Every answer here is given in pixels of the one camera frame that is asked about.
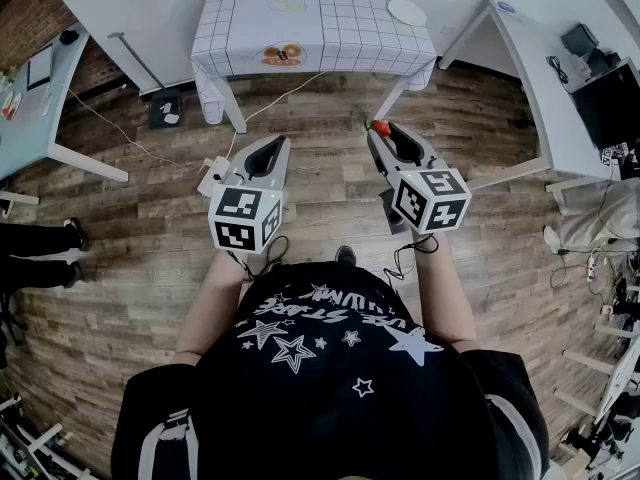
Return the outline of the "white grid tablecloth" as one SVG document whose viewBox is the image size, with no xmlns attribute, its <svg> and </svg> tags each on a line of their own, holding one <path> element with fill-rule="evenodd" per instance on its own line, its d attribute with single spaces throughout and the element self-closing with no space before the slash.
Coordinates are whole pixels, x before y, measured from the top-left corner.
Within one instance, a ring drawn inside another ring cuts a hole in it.
<svg viewBox="0 0 640 480">
<path fill-rule="evenodd" d="M 205 121 L 245 133 L 231 76 L 316 72 L 398 76 L 370 114 L 383 119 L 403 91 L 428 85 L 436 61 L 426 26 L 396 18 L 393 2 L 410 0 L 206 0 L 191 51 Z"/>
</svg>

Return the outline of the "black pole stand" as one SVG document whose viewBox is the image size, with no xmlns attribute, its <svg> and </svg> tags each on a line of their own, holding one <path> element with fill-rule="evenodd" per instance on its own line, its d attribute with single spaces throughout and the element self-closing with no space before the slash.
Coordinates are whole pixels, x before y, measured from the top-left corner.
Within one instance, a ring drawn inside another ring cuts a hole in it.
<svg viewBox="0 0 640 480">
<path fill-rule="evenodd" d="M 123 32 L 112 32 L 108 35 L 109 39 L 117 39 L 124 48 L 131 54 L 135 61 L 144 69 L 144 71 L 158 85 L 149 101 L 148 108 L 148 124 L 151 129 L 163 129 L 175 127 L 179 124 L 182 117 L 182 93 L 179 89 L 168 88 L 163 82 L 151 71 L 142 58 L 131 47 L 124 37 Z"/>
</svg>

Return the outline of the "white round plate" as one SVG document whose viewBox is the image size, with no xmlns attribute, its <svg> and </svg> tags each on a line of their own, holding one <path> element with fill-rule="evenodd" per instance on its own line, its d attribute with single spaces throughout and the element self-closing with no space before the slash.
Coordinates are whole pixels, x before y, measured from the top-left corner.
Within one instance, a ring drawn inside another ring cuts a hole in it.
<svg viewBox="0 0 640 480">
<path fill-rule="evenodd" d="M 425 12 L 408 0 L 390 0 L 387 9 L 394 18 L 410 26 L 421 27 L 427 22 Z"/>
</svg>

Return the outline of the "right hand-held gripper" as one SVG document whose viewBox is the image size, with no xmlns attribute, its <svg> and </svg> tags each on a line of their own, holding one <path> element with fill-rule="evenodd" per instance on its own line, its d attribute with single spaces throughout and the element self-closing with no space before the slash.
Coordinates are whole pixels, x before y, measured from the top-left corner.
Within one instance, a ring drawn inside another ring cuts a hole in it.
<svg viewBox="0 0 640 480">
<path fill-rule="evenodd" d="M 391 234 L 409 229 L 418 235 L 458 229 L 472 198 L 459 171 L 427 154 L 428 143 L 421 136 L 393 122 L 389 127 L 395 151 L 373 129 L 367 131 L 367 145 L 378 172 L 389 184 L 380 197 Z"/>
</svg>

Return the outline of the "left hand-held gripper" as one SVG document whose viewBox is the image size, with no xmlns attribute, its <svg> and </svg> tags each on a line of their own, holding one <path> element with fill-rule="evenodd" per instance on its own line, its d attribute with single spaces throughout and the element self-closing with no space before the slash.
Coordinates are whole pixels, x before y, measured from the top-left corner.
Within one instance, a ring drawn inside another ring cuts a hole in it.
<svg viewBox="0 0 640 480">
<path fill-rule="evenodd" d="M 234 158 L 213 187 L 208 220 L 218 249 L 261 254 L 282 224 L 291 141 L 278 135 L 256 141 Z"/>
</svg>

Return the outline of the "person's black star-print shirt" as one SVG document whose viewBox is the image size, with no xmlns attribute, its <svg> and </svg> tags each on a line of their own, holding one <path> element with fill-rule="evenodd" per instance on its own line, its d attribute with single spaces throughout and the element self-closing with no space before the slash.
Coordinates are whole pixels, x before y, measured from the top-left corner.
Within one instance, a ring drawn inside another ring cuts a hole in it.
<svg viewBox="0 0 640 480">
<path fill-rule="evenodd" d="M 132 377 L 113 480 L 541 480 L 522 359 L 460 352 L 358 267 L 257 280 L 196 365 Z"/>
</svg>

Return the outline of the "metal rack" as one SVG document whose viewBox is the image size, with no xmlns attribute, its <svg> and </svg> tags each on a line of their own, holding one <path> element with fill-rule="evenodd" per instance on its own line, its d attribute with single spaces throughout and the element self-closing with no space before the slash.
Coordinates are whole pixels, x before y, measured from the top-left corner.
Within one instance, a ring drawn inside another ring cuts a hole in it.
<svg viewBox="0 0 640 480">
<path fill-rule="evenodd" d="M 0 480 L 80 480 L 84 472 L 53 450 L 63 426 L 28 430 L 18 393 L 0 399 Z"/>
</svg>

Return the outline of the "white fabric bundle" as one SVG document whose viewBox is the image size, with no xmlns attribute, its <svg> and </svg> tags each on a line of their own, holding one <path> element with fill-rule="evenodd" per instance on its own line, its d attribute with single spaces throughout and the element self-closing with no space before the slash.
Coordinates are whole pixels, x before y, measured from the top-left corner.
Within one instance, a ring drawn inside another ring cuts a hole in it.
<svg viewBox="0 0 640 480">
<path fill-rule="evenodd" d="M 573 187 L 554 197 L 562 246 L 591 249 L 609 239 L 640 239 L 640 178 Z"/>
</svg>

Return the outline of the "person's right forearm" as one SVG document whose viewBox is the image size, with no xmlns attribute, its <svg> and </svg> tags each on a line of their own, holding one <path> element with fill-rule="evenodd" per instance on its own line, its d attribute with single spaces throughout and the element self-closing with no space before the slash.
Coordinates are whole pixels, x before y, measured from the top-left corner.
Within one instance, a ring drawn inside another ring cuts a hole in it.
<svg viewBox="0 0 640 480">
<path fill-rule="evenodd" d="M 415 251 L 423 327 L 458 352 L 480 349 L 474 315 L 444 233 Z"/>
</svg>

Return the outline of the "black framed tablet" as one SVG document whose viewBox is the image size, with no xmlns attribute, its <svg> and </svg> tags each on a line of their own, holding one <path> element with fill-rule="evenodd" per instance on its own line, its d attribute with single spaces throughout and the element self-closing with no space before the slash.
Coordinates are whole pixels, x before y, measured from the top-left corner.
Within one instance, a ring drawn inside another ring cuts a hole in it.
<svg viewBox="0 0 640 480">
<path fill-rule="evenodd" d="M 27 90 L 34 90 L 51 80 L 53 66 L 53 45 L 36 52 L 27 62 Z"/>
</svg>

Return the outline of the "person's left forearm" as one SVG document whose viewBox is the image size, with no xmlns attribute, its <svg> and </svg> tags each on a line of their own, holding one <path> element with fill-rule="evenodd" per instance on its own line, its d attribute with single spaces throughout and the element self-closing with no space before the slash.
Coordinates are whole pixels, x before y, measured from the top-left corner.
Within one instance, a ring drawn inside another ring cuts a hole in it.
<svg viewBox="0 0 640 480">
<path fill-rule="evenodd" d="M 182 324 L 173 364 L 195 366 L 216 340 L 228 331 L 236 314 L 248 255 L 234 259 L 218 251 Z"/>
</svg>

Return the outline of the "black box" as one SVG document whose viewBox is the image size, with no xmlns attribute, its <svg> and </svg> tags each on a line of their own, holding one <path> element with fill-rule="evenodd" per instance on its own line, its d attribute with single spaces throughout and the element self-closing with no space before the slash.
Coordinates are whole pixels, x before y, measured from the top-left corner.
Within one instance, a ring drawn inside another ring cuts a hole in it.
<svg viewBox="0 0 640 480">
<path fill-rule="evenodd" d="M 564 47 L 573 55 L 584 57 L 599 46 L 599 41 L 588 26 L 578 23 L 561 36 Z"/>
<path fill-rule="evenodd" d="M 597 76 L 615 68 L 620 61 L 621 58 L 618 53 L 604 52 L 599 48 L 594 48 L 587 57 L 587 65 L 591 76 Z"/>
</svg>

